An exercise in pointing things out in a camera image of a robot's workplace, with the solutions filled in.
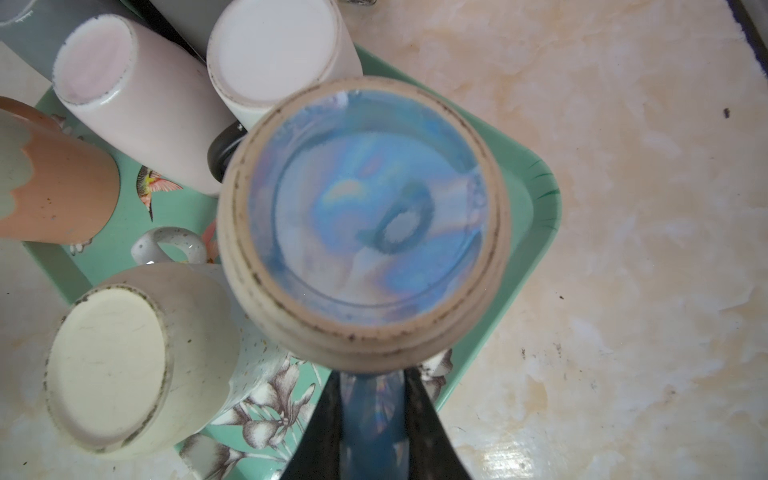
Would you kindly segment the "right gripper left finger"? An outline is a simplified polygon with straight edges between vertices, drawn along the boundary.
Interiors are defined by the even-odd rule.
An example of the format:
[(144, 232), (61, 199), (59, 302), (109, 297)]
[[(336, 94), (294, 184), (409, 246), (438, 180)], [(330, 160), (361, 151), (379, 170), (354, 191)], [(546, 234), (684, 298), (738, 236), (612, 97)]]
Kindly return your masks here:
[(338, 480), (342, 437), (340, 374), (332, 371), (281, 480)]

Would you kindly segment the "cream speckled mug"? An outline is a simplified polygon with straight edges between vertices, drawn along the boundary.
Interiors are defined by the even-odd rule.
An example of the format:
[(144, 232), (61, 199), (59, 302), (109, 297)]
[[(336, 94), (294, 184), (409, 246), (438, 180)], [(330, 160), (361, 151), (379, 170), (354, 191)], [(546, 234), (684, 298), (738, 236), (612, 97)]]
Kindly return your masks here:
[(197, 234), (155, 228), (131, 254), (132, 268), (87, 291), (63, 318), (44, 376), (59, 432), (118, 460), (199, 432), (288, 356), (240, 307)]

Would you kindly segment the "orange cream scalloped mug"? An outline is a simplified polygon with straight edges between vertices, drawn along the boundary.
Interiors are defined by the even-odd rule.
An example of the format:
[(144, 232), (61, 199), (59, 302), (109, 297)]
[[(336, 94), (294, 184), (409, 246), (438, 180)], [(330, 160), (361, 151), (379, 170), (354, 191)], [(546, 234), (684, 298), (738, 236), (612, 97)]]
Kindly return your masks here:
[(65, 134), (50, 116), (1, 99), (1, 236), (88, 244), (119, 199), (120, 175), (102, 149)]

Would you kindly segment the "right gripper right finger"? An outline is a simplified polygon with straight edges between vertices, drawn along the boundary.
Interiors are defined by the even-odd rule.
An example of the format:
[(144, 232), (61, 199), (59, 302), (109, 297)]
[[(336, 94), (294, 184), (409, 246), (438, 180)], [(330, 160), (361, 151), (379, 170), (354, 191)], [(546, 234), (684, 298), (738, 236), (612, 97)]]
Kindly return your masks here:
[(410, 480), (470, 480), (433, 406), (417, 368), (404, 371), (405, 429)]

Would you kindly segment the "blue iridescent mug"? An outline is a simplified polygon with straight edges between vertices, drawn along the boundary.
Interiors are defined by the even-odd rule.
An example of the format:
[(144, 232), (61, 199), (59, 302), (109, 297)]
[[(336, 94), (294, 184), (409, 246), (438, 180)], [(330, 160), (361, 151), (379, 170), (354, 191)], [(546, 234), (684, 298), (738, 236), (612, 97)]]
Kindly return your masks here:
[(479, 322), (510, 252), (506, 188), (485, 142), (408, 83), (312, 86), (241, 140), (217, 222), (243, 310), (340, 374), (339, 479), (409, 479), (404, 371)]

